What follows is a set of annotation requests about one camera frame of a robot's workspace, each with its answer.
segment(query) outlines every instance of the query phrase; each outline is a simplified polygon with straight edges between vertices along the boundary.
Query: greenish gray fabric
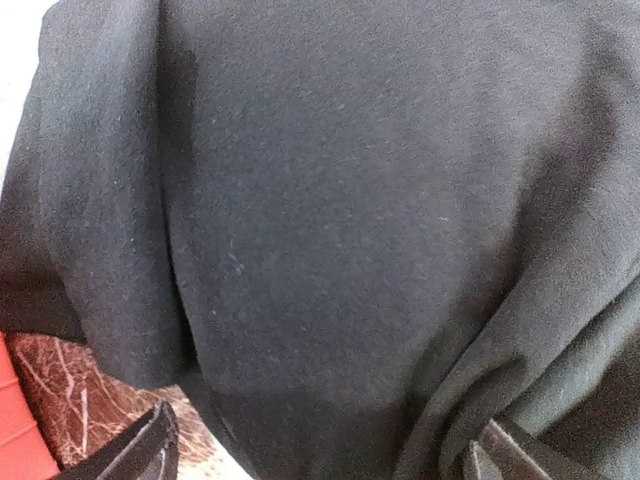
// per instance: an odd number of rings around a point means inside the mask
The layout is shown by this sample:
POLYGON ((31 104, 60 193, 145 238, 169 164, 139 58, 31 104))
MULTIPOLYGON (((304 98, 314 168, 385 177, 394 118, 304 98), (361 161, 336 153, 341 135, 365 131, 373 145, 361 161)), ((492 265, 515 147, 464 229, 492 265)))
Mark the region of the greenish gray fabric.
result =
POLYGON ((263 480, 457 478, 510 405, 638 478, 639 27, 624 1, 62 0, 0 329, 181 384, 263 480))

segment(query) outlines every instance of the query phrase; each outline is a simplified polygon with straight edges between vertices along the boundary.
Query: red object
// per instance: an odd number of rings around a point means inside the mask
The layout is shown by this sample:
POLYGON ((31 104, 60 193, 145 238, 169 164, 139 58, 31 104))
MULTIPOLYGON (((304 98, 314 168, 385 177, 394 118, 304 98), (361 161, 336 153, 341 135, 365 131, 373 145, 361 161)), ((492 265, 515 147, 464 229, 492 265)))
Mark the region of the red object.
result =
POLYGON ((46 480, 58 473, 0 333, 0 480, 46 480))

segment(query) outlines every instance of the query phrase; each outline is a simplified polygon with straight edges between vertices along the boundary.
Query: clothing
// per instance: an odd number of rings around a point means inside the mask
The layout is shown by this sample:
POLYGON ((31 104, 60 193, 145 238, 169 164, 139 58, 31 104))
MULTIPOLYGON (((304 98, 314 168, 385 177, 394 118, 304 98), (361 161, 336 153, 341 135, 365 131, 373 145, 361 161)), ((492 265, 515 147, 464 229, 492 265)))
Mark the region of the clothing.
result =
POLYGON ((507 407, 636 478, 632 384, 615 429, 561 424, 637 357, 639 26, 622 0, 62 0, 0 329, 180 383, 263 480, 456 478, 507 407))

